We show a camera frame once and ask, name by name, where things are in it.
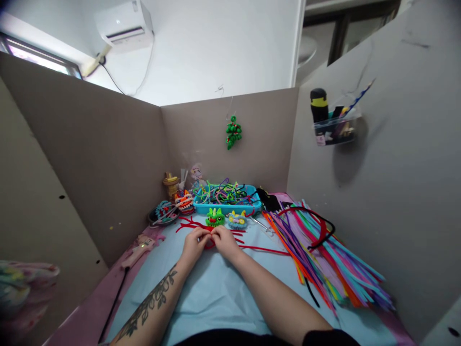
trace blue plastic basket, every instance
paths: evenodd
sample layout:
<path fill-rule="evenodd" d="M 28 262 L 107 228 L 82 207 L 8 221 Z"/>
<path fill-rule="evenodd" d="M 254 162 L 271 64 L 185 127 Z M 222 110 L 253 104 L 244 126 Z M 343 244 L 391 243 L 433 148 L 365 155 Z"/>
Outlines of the blue plastic basket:
<path fill-rule="evenodd" d="M 256 192 L 256 188 L 251 185 L 245 185 L 245 188 L 243 189 L 243 191 L 246 191 L 246 194 L 249 196 Z M 245 211 L 245 214 L 248 215 L 248 214 L 251 214 L 253 210 L 255 210 L 255 212 L 260 211 L 263 205 L 257 193 L 254 194 L 254 196 L 252 197 L 252 200 L 254 201 L 252 206 L 251 205 L 231 205 L 231 204 L 207 204 L 207 203 L 202 204 L 200 203 L 200 197 L 195 196 L 194 206 L 195 206 L 195 211 L 198 214 L 202 214 L 202 215 L 208 214 L 210 212 L 210 208 L 211 209 L 216 208 L 216 210 L 218 210 L 218 208 L 221 208 L 221 212 L 224 215 L 232 213 L 232 211 L 235 211 L 236 214 L 241 214 L 242 211 Z"/>

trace tattoo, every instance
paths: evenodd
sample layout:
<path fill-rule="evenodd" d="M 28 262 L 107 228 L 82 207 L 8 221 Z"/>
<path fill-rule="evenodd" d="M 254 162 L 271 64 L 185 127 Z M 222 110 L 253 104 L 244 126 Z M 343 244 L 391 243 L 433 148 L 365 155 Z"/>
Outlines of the tattoo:
<path fill-rule="evenodd" d="M 125 335 L 128 335 L 128 337 L 130 337 L 133 334 L 133 332 L 138 329 L 139 318 L 141 318 L 141 325 L 144 325 L 145 321 L 149 316 L 149 309 L 154 309 L 155 302 L 157 302 L 157 310 L 160 309 L 162 304 L 165 304 L 167 302 L 165 292 L 168 291 L 170 285 L 173 286 L 173 276 L 178 273 L 177 271 L 173 270 L 174 267 L 176 267 L 176 264 L 173 266 L 173 268 L 170 269 L 170 271 L 165 275 L 165 277 L 162 280 L 160 280 L 157 286 L 155 286 L 155 288 L 147 295 L 147 297 L 143 300 L 141 305 L 138 306 L 133 315 L 131 315 L 130 319 L 120 330 L 120 335 L 117 341 L 122 339 Z"/>

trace hand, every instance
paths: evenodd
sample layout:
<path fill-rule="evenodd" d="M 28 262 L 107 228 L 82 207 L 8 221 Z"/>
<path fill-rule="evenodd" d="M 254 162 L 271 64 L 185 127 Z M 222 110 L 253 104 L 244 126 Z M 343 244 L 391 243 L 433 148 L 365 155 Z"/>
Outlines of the hand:
<path fill-rule="evenodd" d="M 220 254 L 229 261 L 232 262 L 239 254 L 243 253 L 237 245 L 234 235 L 226 227 L 215 227 L 211 231 L 211 236 Z"/>
<path fill-rule="evenodd" d="M 192 269 L 200 258 L 206 242 L 210 239 L 211 234 L 209 231 L 200 227 L 194 228 L 184 240 L 184 248 L 182 249 L 180 260 L 183 260 L 184 263 L 187 263 Z"/>

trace pink tool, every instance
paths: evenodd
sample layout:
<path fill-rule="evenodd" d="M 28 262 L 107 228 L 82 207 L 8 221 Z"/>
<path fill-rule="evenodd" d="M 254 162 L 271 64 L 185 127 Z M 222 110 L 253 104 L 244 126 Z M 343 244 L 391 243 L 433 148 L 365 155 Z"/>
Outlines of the pink tool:
<path fill-rule="evenodd" d="M 133 248 L 133 254 L 121 263 L 122 268 L 126 269 L 134 266 L 134 264 L 138 262 L 138 259 L 140 259 L 145 252 L 151 251 L 155 245 L 155 240 L 146 235 L 139 235 L 137 242 L 139 245 Z"/>

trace label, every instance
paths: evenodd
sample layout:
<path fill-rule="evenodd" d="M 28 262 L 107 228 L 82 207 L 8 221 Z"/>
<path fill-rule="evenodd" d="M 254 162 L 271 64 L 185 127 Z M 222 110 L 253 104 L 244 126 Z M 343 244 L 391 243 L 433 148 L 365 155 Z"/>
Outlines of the label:
<path fill-rule="evenodd" d="M 317 145 L 319 147 L 323 147 L 323 146 L 327 145 L 324 135 L 316 136 L 315 138 L 317 139 Z"/>

